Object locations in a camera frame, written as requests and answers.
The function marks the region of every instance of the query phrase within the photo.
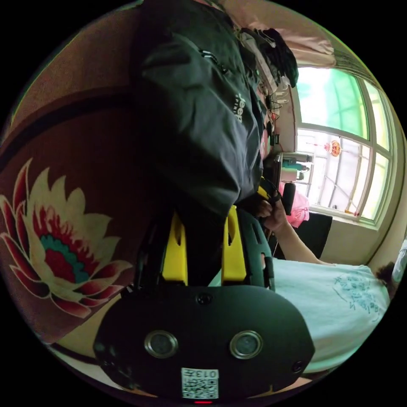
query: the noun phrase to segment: hair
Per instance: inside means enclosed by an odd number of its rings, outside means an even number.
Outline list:
[[[392,279],[393,270],[394,262],[390,262],[373,273],[386,286],[390,298],[393,298],[397,290],[397,284]]]

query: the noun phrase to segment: black chair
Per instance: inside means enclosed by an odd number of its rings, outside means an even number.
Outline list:
[[[294,230],[304,244],[315,254],[317,259],[319,259],[328,239],[331,225],[332,216],[310,212],[309,220],[304,221],[298,228],[294,228]],[[274,257],[276,259],[285,260],[275,236],[270,237],[269,244],[271,252],[274,252]]]

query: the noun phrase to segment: pink bag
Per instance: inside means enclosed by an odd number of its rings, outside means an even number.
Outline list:
[[[279,192],[283,195],[284,182],[280,182]],[[308,198],[300,194],[297,190],[294,195],[293,208],[291,215],[287,215],[287,220],[293,228],[298,228],[304,220],[309,220],[309,201]]]

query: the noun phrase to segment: curtain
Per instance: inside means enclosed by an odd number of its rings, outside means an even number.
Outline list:
[[[369,70],[363,66],[363,63],[359,62],[358,58],[353,56],[351,52],[348,53],[335,49],[334,56],[336,59],[336,69],[362,78],[376,89],[381,90],[379,83],[376,81],[373,75],[370,74]]]
[[[264,0],[217,0],[234,23],[251,30],[277,30],[298,66],[333,68],[334,49],[324,30],[308,18]]]

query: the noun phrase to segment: hand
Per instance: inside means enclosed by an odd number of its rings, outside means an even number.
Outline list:
[[[272,213],[272,206],[267,201],[261,201],[256,208],[256,217],[269,217]]]
[[[274,207],[270,205],[270,208],[270,213],[264,223],[267,229],[276,232],[283,226],[288,225],[287,216],[285,214],[285,209],[283,207],[281,199],[276,202]]]

